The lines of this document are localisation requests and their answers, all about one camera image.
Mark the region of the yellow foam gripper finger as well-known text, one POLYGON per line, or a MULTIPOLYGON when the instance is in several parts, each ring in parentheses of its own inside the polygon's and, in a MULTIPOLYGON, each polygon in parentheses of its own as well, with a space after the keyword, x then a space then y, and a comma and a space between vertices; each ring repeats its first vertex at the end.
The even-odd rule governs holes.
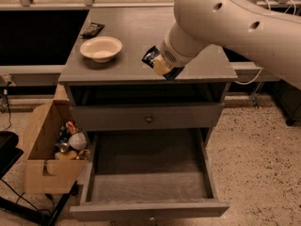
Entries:
POLYGON ((173 67, 169 65, 161 55, 159 55, 153 61, 153 69, 157 74, 165 75, 170 73, 173 67))

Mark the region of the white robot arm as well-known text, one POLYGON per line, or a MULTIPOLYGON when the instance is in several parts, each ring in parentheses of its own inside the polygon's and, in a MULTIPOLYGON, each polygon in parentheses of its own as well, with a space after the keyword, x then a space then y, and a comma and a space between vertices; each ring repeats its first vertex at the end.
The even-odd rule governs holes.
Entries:
POLYGON ((247 0, 175 0, 175 23, 153 69, 167 75, 211 44, 225 47, 301 89, 301 17, 247 0))

